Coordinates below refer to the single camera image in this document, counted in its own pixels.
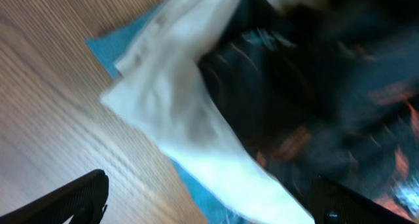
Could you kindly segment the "black printed cycling jersey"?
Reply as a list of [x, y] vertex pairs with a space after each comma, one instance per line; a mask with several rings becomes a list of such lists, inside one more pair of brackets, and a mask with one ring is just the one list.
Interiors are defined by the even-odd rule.
[[245, 150], [303, 206], [325, 176], [418, 219], [418, 0], [241, 0], [199, 61]]

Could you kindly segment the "folded beige trousers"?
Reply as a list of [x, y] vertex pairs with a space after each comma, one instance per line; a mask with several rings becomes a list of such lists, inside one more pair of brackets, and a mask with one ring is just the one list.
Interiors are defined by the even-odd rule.
[[163, 2], [116, 62], [121, 76], [101, 102], [242, 217], [313, 223], [245, 151], [198, 70], [198, 60], [220, 40], [240, 1]]

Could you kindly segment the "folded blue jeans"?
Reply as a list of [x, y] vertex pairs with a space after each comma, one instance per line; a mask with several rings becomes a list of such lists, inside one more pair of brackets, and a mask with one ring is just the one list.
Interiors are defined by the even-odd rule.
[[[97, 38], [89, 38], [86, 40], [86, 45], [98, 59], [104, 70], [112, 79], [119, 76], [115, 63], [121, 57], [128, 45], [134, 40], [137, 32], [141, 31], [148, 21], [155, 15], [157, 10], [162, 6], [159, 3], [147, 12], [138, 16], [134, 21], [109, 32], [106, 35]], [[186, 170], [184, 170], [176, 161], [172, 164], [187, 188], [193, 202], [197, 205], [200, 211], [209, 224], [248, 224], [249, 221], [235, 214], [233, 211], [221, 204], [205, 187], [194, 179]]]

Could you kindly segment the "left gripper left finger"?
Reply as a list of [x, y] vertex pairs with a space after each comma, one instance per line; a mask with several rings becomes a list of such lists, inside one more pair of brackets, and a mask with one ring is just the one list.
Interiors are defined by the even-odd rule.
[[107, 209], [109, 178], [96, 169], [1, 216], [1, 224], [99, 224]]

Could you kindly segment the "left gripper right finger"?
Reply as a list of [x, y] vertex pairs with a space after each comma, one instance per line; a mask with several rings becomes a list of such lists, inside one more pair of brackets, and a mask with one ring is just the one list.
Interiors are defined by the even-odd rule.
[[316, 224], [413, 224], [323, 176], [312, 180], [307, 208]]

